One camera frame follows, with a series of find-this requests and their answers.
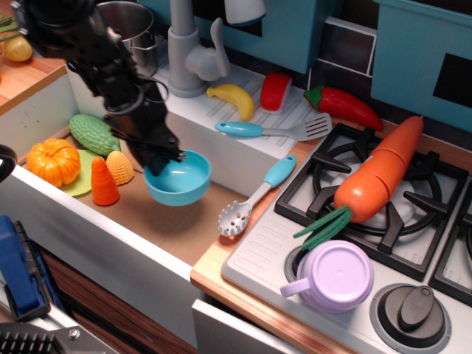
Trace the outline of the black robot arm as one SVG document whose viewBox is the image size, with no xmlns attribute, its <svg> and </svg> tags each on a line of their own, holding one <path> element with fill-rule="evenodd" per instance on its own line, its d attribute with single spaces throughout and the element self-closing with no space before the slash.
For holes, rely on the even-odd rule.
<svg viewBox="0 0 472 354">
<path fill-rule="evenodd" d="M 139 74 L 131 53 L 94 1 L 12 1 L 18 31 L 45 58 L 60 58 L 103 99 L 103 120 L 155 176 L 186 155 L 166 125 L 158 83 Z"/>
</svg>

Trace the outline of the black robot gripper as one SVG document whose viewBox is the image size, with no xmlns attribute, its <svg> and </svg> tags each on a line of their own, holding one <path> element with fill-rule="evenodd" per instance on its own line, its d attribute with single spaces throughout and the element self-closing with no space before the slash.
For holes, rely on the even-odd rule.
<svg viewBox="0 0 472 354">
<path fill-rule="evenodd" d="M 167 107 L 158 86 L 141 84 L 136 89 L 137 95 L 128 102 L 105 106 L 105 122 L 127 142 L 138 163 L 159 176 L 169 163 L 182 163 L 186 153 L 167 126 Z"/>
</svg>

